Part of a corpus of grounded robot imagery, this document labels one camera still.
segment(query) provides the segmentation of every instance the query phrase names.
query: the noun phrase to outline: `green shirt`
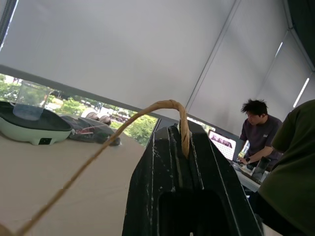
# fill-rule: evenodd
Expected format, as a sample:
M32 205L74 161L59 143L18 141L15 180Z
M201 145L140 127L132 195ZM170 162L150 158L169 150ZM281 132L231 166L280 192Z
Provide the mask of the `green shirt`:
M293 226L315 236L315 100L288 114L272 147L283 156L258 192Z

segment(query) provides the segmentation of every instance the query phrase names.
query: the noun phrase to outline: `laptop screen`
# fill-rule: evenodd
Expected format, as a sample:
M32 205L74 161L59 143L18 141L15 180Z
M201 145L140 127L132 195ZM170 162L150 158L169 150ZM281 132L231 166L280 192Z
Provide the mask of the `laptop screen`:
M216 145L226 159L233 160L236 147L236 142L234 140L228 139L213 131L209 131L209 139Z

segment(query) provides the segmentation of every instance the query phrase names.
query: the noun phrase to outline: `gray t-shirt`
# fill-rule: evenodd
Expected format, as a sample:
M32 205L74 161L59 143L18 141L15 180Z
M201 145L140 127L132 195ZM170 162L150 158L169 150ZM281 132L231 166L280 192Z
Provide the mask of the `gray t-shirt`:
M268 115L268 119L264 124L259 125L251 125L246 119L240 136L241 140L248 140L250 143L250 148L246 157L256 154L265 146L271 147L271 142L281 125L281 120L271 115ZM268 156L268 158L271 159L269 166L274 166L280 157L281 154L279 152L272 151L272 153Z

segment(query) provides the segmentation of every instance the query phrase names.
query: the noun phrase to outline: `plastic measuring cup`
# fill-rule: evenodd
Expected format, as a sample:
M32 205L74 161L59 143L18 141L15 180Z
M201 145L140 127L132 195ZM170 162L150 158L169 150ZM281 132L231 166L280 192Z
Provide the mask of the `plastic measuring cup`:
M39 120L52 90L30 81L22 81L13 114L27 120Z

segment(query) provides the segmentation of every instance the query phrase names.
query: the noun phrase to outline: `man's hand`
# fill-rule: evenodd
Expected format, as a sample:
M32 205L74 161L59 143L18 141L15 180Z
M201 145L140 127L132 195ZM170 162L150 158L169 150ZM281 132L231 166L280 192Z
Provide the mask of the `man's hand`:
M238 160L239 160L241 163L245 164L245 165L247 165L247 164L248 164L248 162L246 161L246 159L245 159L245 158L238 157Z

